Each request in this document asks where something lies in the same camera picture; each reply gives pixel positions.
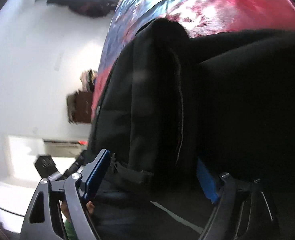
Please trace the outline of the person's hand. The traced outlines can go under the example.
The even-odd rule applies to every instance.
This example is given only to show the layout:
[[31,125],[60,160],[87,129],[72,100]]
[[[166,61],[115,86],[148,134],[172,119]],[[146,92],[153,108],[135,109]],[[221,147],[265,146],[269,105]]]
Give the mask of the person's hand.
[[[87,211],[89,213],[89,215],[91,216],[93,213],[94,213],[94,209],[95,209],[95,206],[94,204],[89,201],[87,204],[86,204],[86,207],[87,207]],[[71,216],[69,214],[69,211],[68,211],[68,207],[67,207],[67,203],[66,201],[63,201],[60,205],[60,208],[61,208],[61,212],[64,214],[64,216],[66,217],[67,221],[71,224]]]

